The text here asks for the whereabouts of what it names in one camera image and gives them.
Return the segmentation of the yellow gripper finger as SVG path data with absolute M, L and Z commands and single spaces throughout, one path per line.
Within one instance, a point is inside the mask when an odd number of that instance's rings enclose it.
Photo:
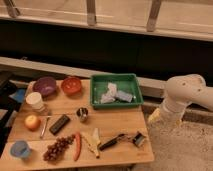
M 155 123 L 161 120 L 160 109 L 156 108 L 153 113 L 148 117 L 149 123 Z

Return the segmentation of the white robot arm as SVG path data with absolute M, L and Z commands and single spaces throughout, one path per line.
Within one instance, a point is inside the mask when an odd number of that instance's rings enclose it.
M 162 103 L 148 117 L 148 122 L 179 124 L 192 103 L 213 111 L 213 87 L 208 87 L 199 74 L 171 77 L 166 81 Z

